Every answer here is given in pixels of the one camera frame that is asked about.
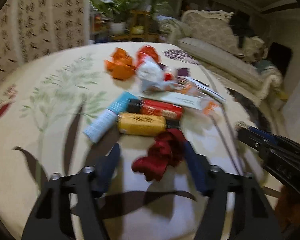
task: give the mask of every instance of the fern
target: fern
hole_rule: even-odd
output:
[[[130,11],[137,9],[141,0],[111,0],[110,2],[100,1],[97,4],[90,0],[93,6],[102,12],[106,17],[112,18],[114,22],[127,22]]]

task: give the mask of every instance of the potted plant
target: potted plant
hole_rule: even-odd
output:
[[[104,0],[98,3],[94,3],[92,0],[91,2],[95,8],[113,20],[110,23],[110,34],[112,35],[124,33],[130,11],[140,5],[140,0]]]

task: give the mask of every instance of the red can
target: red can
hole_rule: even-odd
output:
[[[167,119],[180,120],[183,108],[168,103],[144,99],[131,99],[127,108],[128,113],[159,115]]]

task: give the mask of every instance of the cushion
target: cushion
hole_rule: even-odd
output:
[[[178,45],[178,40],[190,37],[192,28],[187,24],[174,19],[165,19],[159,22],[160,32],[169,34],[167,43]]]
[[[253,65],[242,62],[216,46],[194,38],[183,38],[178,45],[189,54],[218,66],[256,89],[262,84],[261,76]]]
[[[233,35],[228,24],[231,16],[232,14],[223,11],[190,10],[183,15],[182,21],[192,28],[191,37],[208,42],[233,55],[241,56],[245,62],[256,61],[256,55],[263,51],[264,41],[257,36],[245,37],[243,48],[239,49],[239,36]]]

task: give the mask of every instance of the orange packaging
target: orange packaging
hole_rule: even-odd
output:
[[[105,69],[111,72],[113,78],[119,80],[126,80],[135,74],[132,57],[120,48],[116,48],[112,54],[112,61],[105,60]]]

